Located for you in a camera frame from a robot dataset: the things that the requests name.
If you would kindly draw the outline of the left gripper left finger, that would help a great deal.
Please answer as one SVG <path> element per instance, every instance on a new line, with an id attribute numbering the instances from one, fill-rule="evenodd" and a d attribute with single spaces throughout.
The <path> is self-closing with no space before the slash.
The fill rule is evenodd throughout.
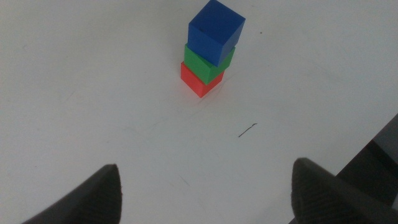
<path id="1" fill-rule="evenodd" d="M 116 164 L 107 164 L 63 198 L 26 223 L 119 223 L 121 179 Z"/>

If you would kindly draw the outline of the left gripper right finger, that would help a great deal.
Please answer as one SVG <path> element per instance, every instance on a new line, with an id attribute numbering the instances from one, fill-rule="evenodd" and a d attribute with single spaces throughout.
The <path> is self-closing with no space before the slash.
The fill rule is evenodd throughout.
<path id="1" fill-rule="evenodd" d="M 291 205 L 298 223 L 397 223 L 397 210 L 305 157 L 293 164 Z"/>

